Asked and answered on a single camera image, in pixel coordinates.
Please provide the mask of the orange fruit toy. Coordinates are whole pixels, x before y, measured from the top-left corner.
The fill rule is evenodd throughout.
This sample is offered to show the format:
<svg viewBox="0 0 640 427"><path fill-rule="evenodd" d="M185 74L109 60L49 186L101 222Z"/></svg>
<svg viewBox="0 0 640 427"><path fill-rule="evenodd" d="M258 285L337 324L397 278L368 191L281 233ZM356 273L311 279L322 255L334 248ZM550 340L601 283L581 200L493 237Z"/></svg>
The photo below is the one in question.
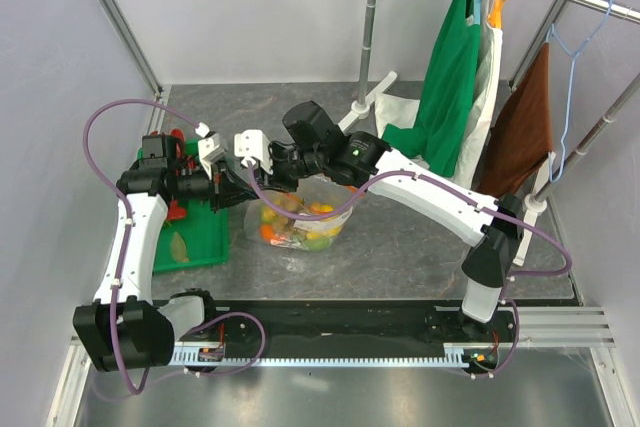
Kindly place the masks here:
<svg viewBox="0 0 640 427"><path fill-rule="evenodd" d="M277 233L271 224L262 224L260 226L260 235L268 243L277 240Z"/></svg>

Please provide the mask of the green shirt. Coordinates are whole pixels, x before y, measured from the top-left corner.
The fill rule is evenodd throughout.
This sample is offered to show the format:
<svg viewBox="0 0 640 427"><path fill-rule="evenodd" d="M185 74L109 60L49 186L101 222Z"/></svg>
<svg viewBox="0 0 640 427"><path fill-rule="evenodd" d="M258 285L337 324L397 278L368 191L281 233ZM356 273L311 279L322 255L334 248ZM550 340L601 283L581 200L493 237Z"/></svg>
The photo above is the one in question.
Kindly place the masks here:
<svg viewBox="0 0 640 427"><path fill-rule="evenodd" d="M431 172L453 176L473 105L481 42L481 0L452 0L431 52L416 118L388 125L382 139Z"/></svg>

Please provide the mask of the white garment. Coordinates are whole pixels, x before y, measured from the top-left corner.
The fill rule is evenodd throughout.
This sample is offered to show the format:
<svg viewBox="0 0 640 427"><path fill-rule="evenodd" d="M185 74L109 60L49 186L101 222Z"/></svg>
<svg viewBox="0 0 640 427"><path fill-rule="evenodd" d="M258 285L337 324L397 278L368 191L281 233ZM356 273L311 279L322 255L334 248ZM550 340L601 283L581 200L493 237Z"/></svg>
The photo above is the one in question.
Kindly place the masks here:
<svg viewBox="0 0 640 427"><path fill-rule="evenodd" d="M500 64L502 57L503 31L492 28L487 21L487 15L493 0L481 0L481 42L477 61L474 84L473 105L468 117L463 142L457 158L455 171L451 182L469 188L475 175L493 118L494 107L499 83ZM419 99L405 99L389 94L378 94L374 100L375 123L377 136L382 139L382 133L388 125L409 127L416 118ZM428 164L420 157L410 158Z"/></svg>

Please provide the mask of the green plastic tray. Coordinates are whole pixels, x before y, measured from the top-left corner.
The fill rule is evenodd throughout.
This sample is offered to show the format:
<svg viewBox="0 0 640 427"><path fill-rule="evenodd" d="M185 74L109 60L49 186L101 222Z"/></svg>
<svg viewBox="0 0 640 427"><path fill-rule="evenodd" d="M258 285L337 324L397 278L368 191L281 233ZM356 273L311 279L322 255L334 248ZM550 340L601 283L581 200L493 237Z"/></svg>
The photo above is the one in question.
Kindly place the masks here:
<svg viewBox="0 0 640 427"><path fill-rule="evenodd" d="M164 274L223 264L229 257L228 215L212 211L213 185L199 165L197 143L180 137L147 135L134 171L139 193L131 196L135 220L156 243L153 272ZM189 261L175 263L169 251L174 232L186 242Z"/></svg>

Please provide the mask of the metal clothes rack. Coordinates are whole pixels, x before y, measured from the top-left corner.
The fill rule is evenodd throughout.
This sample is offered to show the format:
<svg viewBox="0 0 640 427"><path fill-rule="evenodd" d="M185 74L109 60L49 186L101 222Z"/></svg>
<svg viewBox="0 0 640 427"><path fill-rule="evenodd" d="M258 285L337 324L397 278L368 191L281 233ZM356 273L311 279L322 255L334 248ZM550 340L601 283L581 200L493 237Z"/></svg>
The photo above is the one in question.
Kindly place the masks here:
<svg viewBox="0 0 640 427"><path fill-rule="evenodd" d="M542 43L542 34L547 32L550 37L555 36L555 22L564 12L566 4L572 3L591 10L602 11L610 17L615 17L627 22L637 24L639 12L631 7L618 5L608 0L554 0L545 17L536 31L536 37L528 47L527 53L532 54L536 46ZM377 0L366 0L365 20L363 29L363 43L361 48L360 71L358 77L358 95L352 103L351 110L340 121L339 126L348 130L358 121L369 116L375 96L386 92L397 81L398 74L389 72L372 90L367 89L369 81L369 69L371 61L371 49L373 45L373 29ZM525 197L525 234L515 257L515 263L521 266L526 258L533 232L538 217L547 209L547 200L552 191L559 185L560 174L566 173L574 167L578 161L585 157L596 138L605 128L614 123L623 106L639 90L639 79L634 78L614 103L604 112L594 126L585 134L578 146L567 154L558 169L549 175L547 182L543 182L541 175L536 177L535 189Z"/></svg>

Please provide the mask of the green cabbage toy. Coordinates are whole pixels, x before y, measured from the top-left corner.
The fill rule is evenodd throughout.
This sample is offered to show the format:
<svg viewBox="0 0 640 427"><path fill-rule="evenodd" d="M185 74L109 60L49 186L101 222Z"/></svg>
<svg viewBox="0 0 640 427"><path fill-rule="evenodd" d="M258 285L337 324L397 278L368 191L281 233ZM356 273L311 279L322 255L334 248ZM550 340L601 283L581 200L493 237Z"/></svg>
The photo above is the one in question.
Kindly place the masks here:
<svg viewBox="0 0 640 427"><path fill-rule="evenodd" d="M325 250L330 247L331 244L332 240L329 237L305 238L302 241L303 248L310 252Z"/></svg>

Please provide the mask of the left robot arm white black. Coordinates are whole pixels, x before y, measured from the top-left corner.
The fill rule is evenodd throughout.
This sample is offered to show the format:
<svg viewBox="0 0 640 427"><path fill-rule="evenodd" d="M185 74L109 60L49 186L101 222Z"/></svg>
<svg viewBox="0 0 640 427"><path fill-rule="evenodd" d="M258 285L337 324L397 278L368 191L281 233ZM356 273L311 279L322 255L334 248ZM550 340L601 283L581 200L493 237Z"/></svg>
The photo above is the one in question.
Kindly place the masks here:
<svg viewBox="0 0 640 427"><path fill-rule="evenodd" d="M76 307L73 327L97 371L149 371L171 363L175 345L208 340L246 312L220 312L210 293L187 290L155 304L151 283L157 245L172 204L214 197L215 181L184 139L154 132L113 188L118 222L106 271L93 300Z"/></svg>

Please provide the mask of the yellow lemon toy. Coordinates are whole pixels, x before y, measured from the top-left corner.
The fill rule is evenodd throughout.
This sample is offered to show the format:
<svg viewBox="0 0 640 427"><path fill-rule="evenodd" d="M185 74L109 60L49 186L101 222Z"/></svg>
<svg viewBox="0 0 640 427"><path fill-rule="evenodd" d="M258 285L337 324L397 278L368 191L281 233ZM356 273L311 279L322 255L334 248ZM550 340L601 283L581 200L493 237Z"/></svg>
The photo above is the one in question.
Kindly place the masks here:
<svg viewBox="0 0 640 427"><path fill-rule="evenodd" d="M323 214L327 214L330 213L334 210L334 207L330 204L322 204L320 202L313 202L310 207L309 207L310 211L314 214L314 215L323 215Z"/></svg>

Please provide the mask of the brown towel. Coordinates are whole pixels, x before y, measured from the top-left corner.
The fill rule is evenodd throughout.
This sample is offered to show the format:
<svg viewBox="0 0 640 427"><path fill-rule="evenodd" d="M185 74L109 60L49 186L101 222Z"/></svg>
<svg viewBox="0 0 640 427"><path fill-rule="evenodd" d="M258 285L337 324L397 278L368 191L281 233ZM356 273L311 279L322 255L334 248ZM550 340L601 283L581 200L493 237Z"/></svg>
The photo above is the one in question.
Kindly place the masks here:
<svg viewBox="0 0 640 427"><path fill-rule="evenodd" d="M552 152L549 73L545 43L491 129L478 192L496 198L516 193Z"/></svg>

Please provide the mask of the brown longan cluster toy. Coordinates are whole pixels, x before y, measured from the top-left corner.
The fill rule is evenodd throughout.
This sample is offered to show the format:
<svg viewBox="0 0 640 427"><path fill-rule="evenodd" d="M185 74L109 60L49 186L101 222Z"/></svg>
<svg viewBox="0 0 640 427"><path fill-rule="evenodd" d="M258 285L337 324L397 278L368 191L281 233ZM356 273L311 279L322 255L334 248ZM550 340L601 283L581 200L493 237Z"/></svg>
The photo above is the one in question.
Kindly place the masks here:
<svg viewBox="0 0 640 427"><path fill-rule="evenodd" d="M271 201L279 208L289 212L298 214L303 204L301 200L293 194L275 192L271 196Z"/></svg>

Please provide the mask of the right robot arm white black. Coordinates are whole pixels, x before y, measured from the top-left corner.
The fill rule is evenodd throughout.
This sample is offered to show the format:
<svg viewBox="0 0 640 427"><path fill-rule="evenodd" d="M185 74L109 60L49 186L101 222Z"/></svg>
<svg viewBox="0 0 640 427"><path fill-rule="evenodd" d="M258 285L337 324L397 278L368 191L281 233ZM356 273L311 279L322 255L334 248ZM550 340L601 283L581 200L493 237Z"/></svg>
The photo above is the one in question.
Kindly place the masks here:
<svg viewBox="0 0 640 427"><path fill-rule="evenodd" d="M453 232L470 249L462 264L466 291L458 328L483 339L523 237L522 201L501 199L458 186L419 166L367 132L344 133L316 102L292 107L283 117L292 142L270 141L257 129L235 137L234 151L250 171L257 194L294 189L299 180L323 174L358 194L376 194L403 204Z"/></svg>

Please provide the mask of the green leaf toy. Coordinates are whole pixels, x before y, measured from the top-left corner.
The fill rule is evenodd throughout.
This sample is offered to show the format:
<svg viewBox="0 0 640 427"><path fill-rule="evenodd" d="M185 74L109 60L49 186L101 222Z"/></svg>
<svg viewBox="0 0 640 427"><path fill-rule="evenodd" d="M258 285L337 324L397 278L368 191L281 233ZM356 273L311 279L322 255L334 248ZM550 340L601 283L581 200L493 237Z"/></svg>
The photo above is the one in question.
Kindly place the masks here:
<svg viewBox="0 0 640 427"><path fill-rule="evenodd" d="M189 261L186 242L178 232L174 232L171 237L169 251L175 263L186 263Z"/></svg>

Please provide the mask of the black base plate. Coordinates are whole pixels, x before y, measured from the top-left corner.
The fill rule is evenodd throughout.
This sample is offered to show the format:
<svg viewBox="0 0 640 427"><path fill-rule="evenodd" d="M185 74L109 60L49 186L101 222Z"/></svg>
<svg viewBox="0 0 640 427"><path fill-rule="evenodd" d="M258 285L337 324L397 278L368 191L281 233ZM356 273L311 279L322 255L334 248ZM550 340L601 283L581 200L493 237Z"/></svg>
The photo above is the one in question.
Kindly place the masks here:
<svg viewBox="0 0 640 427"><path fill-rule="evenodd" d="M427 357L448 344L506 347L519 329L511 309L482 324L457 303L428 300L219 300L211 326L182 340L219 342L233 357Z"/></svg>

